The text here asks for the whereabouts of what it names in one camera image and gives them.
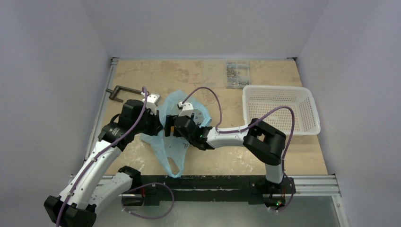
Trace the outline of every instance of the white plastic basket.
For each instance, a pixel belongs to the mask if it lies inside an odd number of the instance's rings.
[[[253,118],[261,118],[270,110],[286,105],[294,110],[294,135],[317,135],[320,133],[320,120],[312,93],[305,87],[285,86],[245,86],[242,93],[242,106],[245,124]],[[286,135],[291,131],[291,113],[279,109],[263,121],[281,130]]]

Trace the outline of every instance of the light blue plastic bag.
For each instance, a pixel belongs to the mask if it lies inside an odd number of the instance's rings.
[[[180,110],[177,107],[179,102],[182,102],[188,95],[181,90],[170,93],[164,103],[157,109],[159,111],[160,122],[164,126],[166,123],[167,115],[178,115]],[[195,113],[195,123],[201,126],[208,126],[211,122],[209,111],[204,105],[199,103],[196,98],[190,97],[188,99],[193,105]],[[164,130],[160,131],[157,136],[148,136],[141,134],[140,139],[149,143],[159,159],[159,163],[163,166],[164,170],[170,177],[180,177],[184,170],[185,154],[188,150],[189,143],[185,139],[171,136],[165,137]],[[171,171],[170,164],[167,158],[170,157],[177,165],[179,172],[175,175]]]

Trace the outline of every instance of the wooden table surface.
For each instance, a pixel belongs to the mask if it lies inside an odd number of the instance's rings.
[[[302,86],[294,61],[249,61],[251,84]],[[153,93],[160,94],[163,103],[165,97],[178,89],[192,92],[201,86],[202,61],[142,61],[119,60],[113,81],[116,85],[140,89],[146,86]],[[244,125],[242,113],[242,90],[213,88],[217,93],[223,110],[223,122],[220,127]],[[199,90],[194,95],[209,110],[211,126],[219,121],[216,99],[207,90]],[[142,99],[139,95],[120,92],[118,97]],[[108,100],[103,125],[121,112],[122,103]],[[122,166],[131,166],[143,175],[165,175],[149,144],[141,141],[139,135],[123,153],[112,163],[106,174],[114,175]],[[170,161],[173,173],[178,168]],[[294,136],[286,156],[286,173],[289,175],[326,175],[317,136]],[[183,175],[264,175],[264,164],[250,151],[243,147],[224,147],[215,150],[198,150],[190,146],[185,157]]]

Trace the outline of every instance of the purple cable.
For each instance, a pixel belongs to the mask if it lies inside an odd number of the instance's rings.
[[[143,113],[145,112],[146,109],[146,103],[148,102],[148,91],[146,90],[146,87],[142,87],[142,91],[145,94],[145,102],[143,103],[142,109],[140,111],[140,114],[137,118],[137,120],[135,121],[135,123],[130,127],[130,129],[128,129],[128,131],[126,131],[120,138],[116,139],[113,143],[111,143],[109,146],[105,147],[103,150],[101,150],[97,155],[95,155],[94,160],[97,160],[103,153],[105,153],[109,148],[115,146],[118,142],[120,142],[122,139],[124,139],[129,133],[131,133],[131,131],[135,128],[135,126],[137,126],[137,124],[139,123],[140,119],[142,118]],[[85,173],[88,171],[88,169],[92,166],[92,164],[94,163],[93,160],[91,160],[89,162],[89,164],[84,168],[84,170],[82,170],[81,174],[77,177],[75,183],[73,184],[73,186],[71,187],[71,190],[69,191],[70,195],[68,195],[63,204],[61,205],[59,214],[57,215],[57,221],[56,221],[56,227],[60,226],[60,222],[61,222],[61,217],[62,217],[62,213],[64,211],[65,206],[67,205],[68,200],[70,200],[71,194],[75,191],[78,183],[80,182],[81,178],[85,175]]]
[[[165,185],[165,184],[158,183],[158,182],[147,183],[147,184],[144,184],[144,185],[142,185],[142,186],[139,186],[139,187],[130,189],[130,190],[126,191],[125,193],[134,192],[134,191],[136,191],[136,190],[138,190],[138,189],[141,189],[141,188],[143,188],[143,187],[150,186],[150,185],[153,185],[153,184],[158,184],[158,185],[164,186],[165,188],[168,189],[168,191],[169,191],[170,194],[171,194],[171,206],[170,206],[170,208],[168,209],[168,211],[167,211],[166,213],[164,213],[164,214],[162,214],[162,215],[160,215],[160,216],[156,216],[156,217],[147,217],[147,216],[143,216],[143,215],[140,215],[140,214],[136,214],[136,213],[134,213],[134,212],[131,212],[131,211],[127,210],[127,209],[125,208],[124,204],[122,203],[122,200],[121,200],[121,206],[122,206],[123,210],[124,210],[125,212],[127,212],[127,213],[129,213],[129,214],[131,214],[131,215],[137,216],[137,217],[139,217],[139,218],[150,219],[150,220],[155,220],[155,219],[163,218],[164,216],[166,216],[167,214],[169,214],[170,211],[173,209],[173,206],[174,206],[174,194],[173,194],[173,191],[172,191],[167,185]]]
[[[286,178],[290,181],[290,183],[291,183],[291,188],[292,188],[292,192],[291,192],[291,197],[289,197],[288,203],[286,203],[286,205],[285,205],[284,207],[281,207],[281,208],[277,209],[278,211],[284,210],[284,209],[291,203],[292,198],[294,197],[294,194],[295,194],[295,185],[294,185],[294,182],[291,180],[291,178],[289,178],[289,177],[287,176],[286,173],[283,173],[283,175],[284,175],[284,177],[286,177]]]
[[[222,111],[221,111],[220,101],[218,100],[216,93],[214,93],[214,91],[212,91],[212,89],[210,89],[210,88],[208,88],[208,87],[198,87],[198,88],[196,88],[195,90],[193,90],[193,91],[184,99],[183,104],[185,103],[185,101],[188,100],[189,97],[191,97],[191,95],[192,95],[193,93],[195,93],[195,91],[197,91],[197,90],[199,90],[199,89],[206,89],[206,90],[209,90],[209,91],[214,95],[214,97],[215,97],[216,100],[217,100],[218,110],[220,111],[220,121],[219,121],[219,122],[216,124],[216,126],[215,126],[216,131],[217,131],[218,126],[221,124],[221,121],[223,120],[223,114],[222,114]]]
[[[246,131],[246,130],[252,128],[253,126],[259,124],[259,122],[263,121],[263,119],[265,119],[265,118],[268,117],[270,114],[272,114],[273,112],[275,112],[275,111],[277,111],[277,110],[279,110],[279,109],[288,109],[288,110],[291,112],[291,119],[292,119],[291,131],[290,131],[290,133],[289,133],[289,138],[288,138],[288,142],[287,142],[286,148],[284,149],[284,152],[283,152],[283,159],[284,159],[285,156],[286,156],[286,154],[287,154],[287,150],[288,150],[289,144],[290,144],[290,142],[291,142],[292,135],[294,134],[294,128],[295,128],[295,115],[294,115],[294,111],[293,111],[290,107],[288,107],[288,106],[282,105],[282,106],[279,106],[279,107],[276,107],[276,108],[270,110],[270,111],[269,111],[267,114],[265,114],[263,117],[259,118],[259,119],[256,120],[254,123],[248,125],[248,127],[244,128],[244,129],[241,129],[241,130],[231,130],[231,131],[218,131],[218,132],[219,132],[219,133],[222,133],[222,134],[226,134],[226,133],[234,133],[234,132],[243,132],[243,131]]]

